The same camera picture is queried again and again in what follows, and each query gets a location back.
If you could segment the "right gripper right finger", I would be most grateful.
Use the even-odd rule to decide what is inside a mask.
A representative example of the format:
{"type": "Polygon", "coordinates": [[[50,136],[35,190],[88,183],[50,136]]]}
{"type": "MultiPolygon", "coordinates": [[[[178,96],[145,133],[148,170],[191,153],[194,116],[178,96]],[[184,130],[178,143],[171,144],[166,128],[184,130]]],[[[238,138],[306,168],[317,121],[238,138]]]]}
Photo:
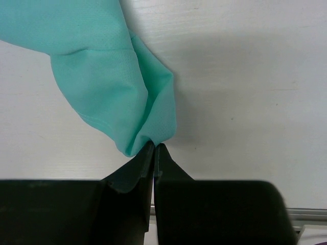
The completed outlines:
{"type": "Polygon", "coordinates": [[[266,181],[194,180],[156,147],[159,244],[296,244],[282,195],[266,181]]]}

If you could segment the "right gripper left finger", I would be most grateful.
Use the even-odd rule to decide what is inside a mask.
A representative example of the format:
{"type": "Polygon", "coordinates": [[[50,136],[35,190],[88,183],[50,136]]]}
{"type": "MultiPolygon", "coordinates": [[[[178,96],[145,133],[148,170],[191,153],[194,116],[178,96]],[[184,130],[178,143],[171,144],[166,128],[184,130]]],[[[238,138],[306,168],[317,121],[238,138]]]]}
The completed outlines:
{"type": "Polygon", "coordinates": [[[102,180],[1,180],[1,244],[143,244],[154,150],[102,180]]]}

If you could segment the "teal t shirt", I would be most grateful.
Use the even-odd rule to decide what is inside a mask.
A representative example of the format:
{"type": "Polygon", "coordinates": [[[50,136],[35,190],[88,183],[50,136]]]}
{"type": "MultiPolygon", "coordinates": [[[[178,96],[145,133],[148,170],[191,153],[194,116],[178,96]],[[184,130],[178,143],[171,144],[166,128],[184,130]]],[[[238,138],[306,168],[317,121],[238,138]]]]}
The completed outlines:
{"type": "Polygon", "coordinates": [[[174,77],[119,1],[1,1],[1,40],[49,55],[71,107],[125,156],[176,132],[174,77]]]}

